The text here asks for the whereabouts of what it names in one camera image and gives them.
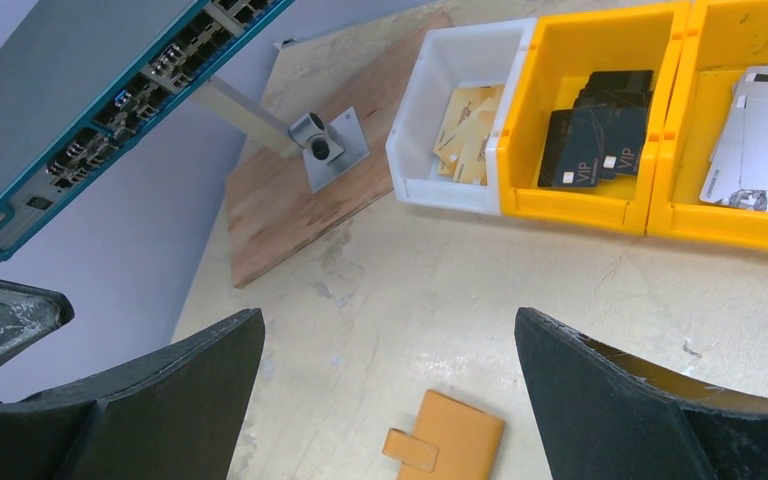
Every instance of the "wallet strap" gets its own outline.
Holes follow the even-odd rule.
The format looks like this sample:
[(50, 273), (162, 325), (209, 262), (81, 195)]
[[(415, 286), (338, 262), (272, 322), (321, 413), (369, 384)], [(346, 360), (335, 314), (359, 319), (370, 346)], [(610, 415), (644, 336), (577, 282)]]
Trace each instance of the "wallet strap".
[(428, 473), (434, 471), (439, 449), (430, 443), (412, 437), (407, 433), (391, 428), (387, 433), (382, 453), (388, 457)]

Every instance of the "gray wall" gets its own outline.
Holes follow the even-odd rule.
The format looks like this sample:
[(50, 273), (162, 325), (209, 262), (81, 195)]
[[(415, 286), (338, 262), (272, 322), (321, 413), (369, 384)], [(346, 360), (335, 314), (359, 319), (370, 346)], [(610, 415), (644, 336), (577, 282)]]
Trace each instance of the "gray wall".
[[(427, 0), (296, 0), (221, 71), (260, 98), (284, 39), (311, 38)], [(0, 46), (36, 0), (0, 0)], [(75, 320), (0, 369), (0, 400), (166, 345), (244, 137), (185, 102), (10, 261), (0, 278), (65, 293)]]

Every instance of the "yellow plastic bin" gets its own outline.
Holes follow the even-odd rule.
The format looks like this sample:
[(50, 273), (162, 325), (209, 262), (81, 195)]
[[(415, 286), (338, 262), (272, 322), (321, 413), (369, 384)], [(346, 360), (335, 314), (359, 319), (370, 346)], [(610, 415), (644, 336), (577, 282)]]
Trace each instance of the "yellow plastic bin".
[(768, 213), (708, 205), (699, 193), (746, 67), (768, 64), (768, 0), (693, 6), (658, 157), (648, 232), (768, 250)]
[[(499, 139), (504, 215), (643, 234), (655, 161), (690, 12), (689, 2), (540, 17)], [(537, 187), (553, 110), (571, 108), (590, 74), (653, 70), (647, 140), (636, 178), (593, 189)]]

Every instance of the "network switch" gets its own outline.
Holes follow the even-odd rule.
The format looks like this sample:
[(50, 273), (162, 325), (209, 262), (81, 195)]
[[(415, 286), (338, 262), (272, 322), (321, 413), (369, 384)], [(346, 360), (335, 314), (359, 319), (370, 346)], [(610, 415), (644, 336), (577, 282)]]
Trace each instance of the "network switch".
[(293, 0), (39, 0), (0, 49), (0, 262)]

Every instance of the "gold card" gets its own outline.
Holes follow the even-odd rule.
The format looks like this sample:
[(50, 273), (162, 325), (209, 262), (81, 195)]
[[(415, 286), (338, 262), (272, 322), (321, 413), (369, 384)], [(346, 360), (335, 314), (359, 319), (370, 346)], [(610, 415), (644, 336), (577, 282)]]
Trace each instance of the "gold card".
[(451, 168), (446, 163), (439, 158), (437, 159), (437, 175), (443, 176), (443, 177), (451, 177), (455, 174), (455, 168)]
[(437, 134), (437, 142), (434, 145), (436, 153), (447, 142), (451, 141), (458, 125), (463, 123), (469, 115), (475, 110), (481, 102), (481, 89), (478, 88), (456, 88), (449, 99), (449, 106), (446, 108), (446, 114), (443, 116), (443, 125), (440, 127), (440, 133)]
[(504, 88), (504, 85), (494, 85), (489, 87), (458, 88), (452, 92), (449, 107), (446, 109), (446, 115), (443, 118), (443, 126), (437, 135), (437, 144), (433, 150), (450, 169), (454, 169), (457, 162), (457, 154), (463, 147), (463, 138), (461, 136), (466, 128), (468, 128), (464, 124), (468, 123), (469, 119), (473, 118), (474, 114), (480, 110), (491, 108), (491, 106), (494, 110), (497, 110)]
[(455, 182), (487, 185), (487, 160), (484, 154), (495, 119), (495, 110), (477, 113), (477, 118), (465, 135), (463, 150), (453, 177)]
[(474, 128), (473, 125), (475, 124), (479, 114), (489, 113), (495, 118), (496, 110), (498, 110), (498, 108), (499, 105), (496, 103), (495, 98), (490, 97), (484, 100), (484, 102), (472, 112), (469, 118), (458, 126), (458, 128), (455, 130), (454, 138), (452, 138), (450, 142), (444, 145), (443, 148), (434, 152), (437, 154), (437, 157), (445, 162), (450, 169), (454, 170), (455, 165), (458, 163), (458, 159), (460, 158), (461, 151), (463, 151), (466, 137), (469, 131)]

